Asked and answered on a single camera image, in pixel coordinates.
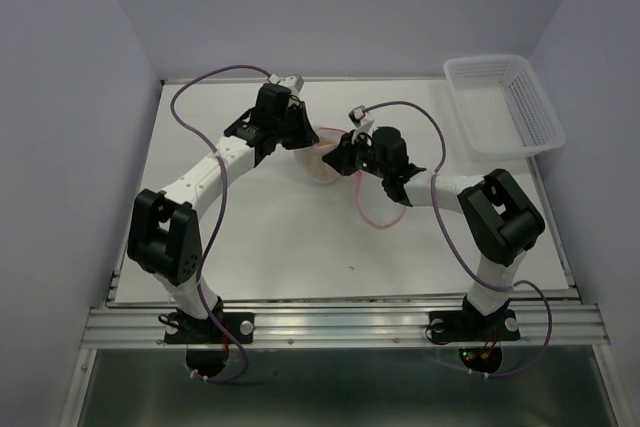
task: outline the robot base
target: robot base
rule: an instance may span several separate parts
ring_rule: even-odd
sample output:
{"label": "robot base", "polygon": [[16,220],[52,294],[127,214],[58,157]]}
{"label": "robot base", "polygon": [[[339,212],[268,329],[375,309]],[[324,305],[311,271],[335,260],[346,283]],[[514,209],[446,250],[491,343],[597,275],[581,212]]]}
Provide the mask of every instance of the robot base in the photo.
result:
{"label": "robot base", "polygon": [[518,321],[506,302],[494,313],[483,316],[466,297],[462,310],[448,310],[432,314],[427,327],[427,339],[438,345],[450,342],[484,342],[497,334],[499,342],[520,340]]}
{"label": "robot base", "polygon": [[[213,313],[238,342],[241,344],[253,342],[255,315],[252,312],[223,312],[222,301],[219,300]],[[164,334],[166,344],[224,345],[228,343],[228,339],[211,319],[194,319],[177,310],[167,315],[161,322],[167,326]]]}

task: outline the wire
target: wire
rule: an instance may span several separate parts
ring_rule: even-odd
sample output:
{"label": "wire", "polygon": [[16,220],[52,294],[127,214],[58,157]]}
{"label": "wire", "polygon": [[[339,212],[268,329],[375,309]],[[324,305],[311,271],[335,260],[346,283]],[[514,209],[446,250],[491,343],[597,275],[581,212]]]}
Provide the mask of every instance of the wire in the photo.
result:
{"label": "wire", "polygon": [[489,345],[489,342],[487,342],[486,344],[484,344],[484,347],[482,348],[483,352],[480,353],[480,357],[482,359],[488,359],[489,356],[493,353],[493,351],[496,349],[496,344],[498,343],[498,331],[495,330],[493,332],[493,344],[491,345],[491,348],[489,349],[489,351],[484,352],[484,350],[486,349],[487,345]]}
{"label": "wire", "polygon": [[244,359],[244,365],[242,366],[242,369],[240,370],[240,372],[226,379],[216,379],[216,378],[208,378],[206,376],[201,376],[195,370],[191,372],[191,375],[193,377],[197,377],[200,380],[203,380],[205,382],[209,382],[212,384],[224,384],[224,383],[232,382],[236,379],[239,379],[247,372],[247,370],[249,369],[249,363],[250,363],[249,354],[247,353],[246,349],[243,347],[240,341],[238,341],[238,339],[236,339],[227,329],[225,329],[225,327],[220,323],[220,321],[216,318],[216,316],[211,311],[211,308],[207,304],[207,299],[204,296],[204,292],[202,291],[202,286],[200,285],[200,279],[202,278],[202,269],[204,267],[204,262],[207,256],[209,255],[209,252],[211,251],[213,242],[218,236],[218,232],[220,231],[220,227],[222,226],[222,220],[224,219],[224,214],[227,208],[227,194],[229,190],[229,179],[227,175],[227,168],[224,165],[224,161],[218,156],[218,148],[203,132],[201,132],[200,130],[196,129],[192,125],[185,122],[178,115],[178,113],[176,112],[176,101],[178,100],[178,97],[180,97],[180,95],[182,95],[182,93],[185,90],[197,84],[198,82],[204,79],[207,79],[209,77],[213,77],[214,75],[221,74],[223,72],[228,72],[230,70],[239,70],[239,69],[254,70],[256,72],[260,72],[261,74],[264,74],[267,78],[271,76],[271,73],[269,73],[268,71],[260,67],[256,67],[255,65],[237,64],[237,65],[230,65],[228,67],[223,67],[221,69],[212,70],[211,72],[202,74],[200,77],[196,77],[195,79],[187,82],[180,89],[178,89],[178,91],[175,93],[175,95],[171,99],[171,103],[169,105],[169,109],[171,110],[171,115],[173,115],[173,118],[176,120],[176,122],[178,122],[178,124],[180,124],[182,127],[187,129],[189,132],[192,132],[193,134],[198,136],[211,149],[211,152],[213,152],[214,157],[218,160],[218,164],[220,165],[220,174],[222,177],[222,196],[220,200],[220,211],[218,213],[218,220],[216,221],[216,225],[213,229],[213,232],[211,233],[211,237],[209,237],[207,246],[204,249],[204,253],[202,254],[202,258],[200,259],[200,264],[198,265],[198,270],[196,270],[196,284],[197,284],[196,288],[198,291],[198,297],[200,298],[200,302],[202,302],[202,306],[204,307],[204,310],[207,312],[209,319],[211,319],[211,321],[214,323],[216,328],[220,330],[220,332],[222,332],[223,336],[225,336],[233,344],[235,344],[236,347],[238,347],[238,350],[240,350],[240,353],[242,354],[242,357]]}
{"label": "wire", "polygon": [[[544,357],[545,353],[547,352],[547,348],[549,347],[549,343],[551,341],[551,333],[553,331],[553,314],[551,313],[551,305],[549,304],[549,300],[544,295],[544,292],[542,292],[542,290],[540,290],[537,285],[535,285],[533,282],[530,282],[528,280],[518,280],[517,282],[515,282],[511,286],[503,287],[503,286],[493,285],[493,284],[490,284],[488,282],[485,282],[480,277],[478,277],[475,274],[475,272],[473,272],[471,270],[471,268],[464,261],[464,259],[462,258],[462,255],[460,254],[460,252],[456,248],[455,244],[453,243],[453,239],[451,239],[451,236],[449,235],[449,232],[447,231],[447,227],[444,225],[444,221],[442,220],[442,215],[440,213],[440,209],[439,209],[439,206],[438,206],[438,199],[437,199],[437,196],[436,196],[436,177],[438,176],[438,173],[440,172],[440,169],[442,168],[442,166],[444,165],[445,160],[447,159],[447,146],[446,146],[446,143],[445,143],[445,140],[444,140],[444,134],[442,133],[442,129],[440,128],[440,126],[438,125],[436,120],[433,118],[433,116],[431,116],[431,114],[429,114],[426,110],[424,110],[419,105],[416,105],[416,104],[414,104],[412,102],[407,102],[407,101],[404,101],[404,100],[393,100],[393,101],[390,101],[390,102],[383,102],[381,104],[372,105],[371,107],[364,108],[363,112],[366,113],[366,112],[370,112],[372,110],[380,109],[382,107],[389,107],[389,106],[392,106],[392,105],[405,105],[407,107],[411,107],[411,108],[417,110],[418,112],[422,113],[425,117],[427,117],[427,119],[429,119],[429,121],[431,122],[431,125],[433,125],[433,127],[436,130],[436,132],[438,133],[438,138],[440,139],[440,147],[442,149],[442,154],[441,154],[441,157],[440,157],[440,162],[438,162],[438,165],[436,166],[436,168],[433,169],[433,175],[431,176],[431,202],[433,204],[433,211],[434,211],[434,213],[436,215],[436,220],[438,221],[438,226],[440,227],[440,230],[442,231],[442,234],[443,234],[445,240],[447,241],[447,244],[449,245],[449,249],[451,249],[451,252],[455,256],[455,258],[458,260],[458,262],[460,263],[462,268],[465,270],[465,272],[475,282],[477,282],[479,285],[481,285],[482,287],[484,287],[486,289],[493,290],[495,292],[511,292],[511,291],[513,291],[513,289],[515,287],[518,287],[519,285],[528,285],[529,287],[531,287],[533,290],[536,291],[536,293],[540,296],[540,299],[542,299],[542,302],[544,303],[544,306],[545,306],[545,308],[547,310],[547,335],[546,335],[545,340],[544,340],[544,342],[542,344],[542,347],[538,351],[538,354],[533,358],[533,360],[531,360],[529,363],[523,365],[522,367],[514,369],[514,370],[512,370],[510,372],[495,373],[495,374],[482,374],[480,372],[475,372],[475,371],[469,370],[469,373],[474,372],[474,373],[480,374],[480,375],[482,375],[484,377],[492,377],[492,378],[506,378],[506,377],[512,377],[514,375],[521,374],[521,373],[529,370],[534,365],[536,365],[540,361],[540,359],[542,359],[542,357]],[[461,368],[461,367],[459,367],[457,365],[452,365],[452,364],[448,364],[448,363],[440,362],[440,361],[437,361],[437,362],[441,363],[441,364],[444,364],[444,365],[448,365],[449,367],[455,368],[457,370],[467,371],[466,368]]]}
{"label": "wire", "polygon": [[[317,134],[321,132],[334,132],[334,133],[344,135],[347,133],[346,130],[336,129],[334,127],[318,127],[317,129],[315,129],[315,131]],[[359,170],[355,173],[355,177],[356,177],[355,202],[356,202],[356,208],[358,209],[358,213],[360,214],[360,217],[362,217],[362,220],[364,220],[367,224],[369,224],[374,229],[380,229],[380,230],[389,229],[394,225],[397,225],[404,217],[404,214],[406,213],[407,208],[403,205],[402,212],[400,212],[400,215],[396,219],[386,224],[376,224],[373,220],[367,217],[367,214],[362,208],[362,179],[364,177],[364,174]]]}

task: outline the cable connector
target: cable connector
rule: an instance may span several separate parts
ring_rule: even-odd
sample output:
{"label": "cable connector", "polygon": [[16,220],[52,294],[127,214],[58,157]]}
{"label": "cable connector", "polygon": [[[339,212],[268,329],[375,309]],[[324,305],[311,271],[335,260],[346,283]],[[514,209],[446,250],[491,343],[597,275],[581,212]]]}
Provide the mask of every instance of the cable connector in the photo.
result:
{"label": "cable connector", "polygon": [[351,134],[351,143],[355,144],[360,134],[366,134],[371,130],[373,119],[367,117],[364,105],[352,109],[351,112],[349,112],[349,118],[351,122],[353,122],[353,125],[356,126],[356,129]]}
{"label": "cable connector", "polygon": [[355,109],[351,109],[351,112],[349,112],[349,118],[351,119],[351,122],[353,122],[353,125],[355,125],[356,127],[360,126],[360,121],[362,121],[362,119],[364,119],[366,116],[367,113],[364,111],[364,105],[360,105]]}
{"label": "cable connector", "polygon": [[267,82],[286,87],[291,90],[291,93],[295,96],[300,95],[300,91],[304,85],[304,79],[300,74],[290,75],[288,77],[278,77],[276,74],[271,74]]}

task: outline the white table surface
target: white table surface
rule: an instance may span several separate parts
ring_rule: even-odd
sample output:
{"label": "white table surface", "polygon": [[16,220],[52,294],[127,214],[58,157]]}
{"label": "white table surface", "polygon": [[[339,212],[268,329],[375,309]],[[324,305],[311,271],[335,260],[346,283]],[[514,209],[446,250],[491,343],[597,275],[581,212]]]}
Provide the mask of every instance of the white table surface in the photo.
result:
{"label": "white table surface", "polygon": [[[217,141],[225,127],[254,105],[260,85],[196,85],[181,96],[178,110]],[[208,153],[170,115],[169,101],[179,87],[168,85],[163,90],[142,188],[161,189]],[[343,129],[351,128],[347,113],[358,105],[415,102],[436,118],[445,133],[448,158],[442,173],[481,175],[505,168],[542,212],[526,161],[469,160],[444,80],[307,82],[301,97],[314,125]],[[412,162],[427,168],[436,165],[438,138],[418,112],[396,106],[374,116],[376,125],[400,129]],[[395,227],[376,230],[362,221],[355,208],[354,183],[348,178],[329,186],[315,184],[294,162],[292,152],[278,148],[231,187],[227,215],[205,265],[209,285],[227,300],[457,294],[469,289],[471,280],[449,251],[432,209],[409,209]],[[218,205],[201,221],[203,243],[215,224]],[[464,217],[444,212],[444,219],[464,258],[477,265],[480,254]],[[545,290],[568,287],[549,228],[516,279],[529,279]],[[125,257],[115,300],[165,302],[167,293]]]}

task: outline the glass panel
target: glass panel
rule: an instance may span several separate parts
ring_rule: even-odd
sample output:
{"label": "glass panel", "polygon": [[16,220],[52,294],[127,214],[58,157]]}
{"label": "glass panel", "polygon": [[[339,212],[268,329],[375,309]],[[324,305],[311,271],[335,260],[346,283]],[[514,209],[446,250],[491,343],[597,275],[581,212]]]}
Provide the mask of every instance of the glass panel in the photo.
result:
{"label": "glass panel", "polygon": [[[536,349],[511,348],[503,370]],[[433,360],[454,350],[251,353],[242,381],[191,380],[180,351],[102,351],[83,426],[613,426],[590,347],[555,347],[533,370],[483,380]]]}

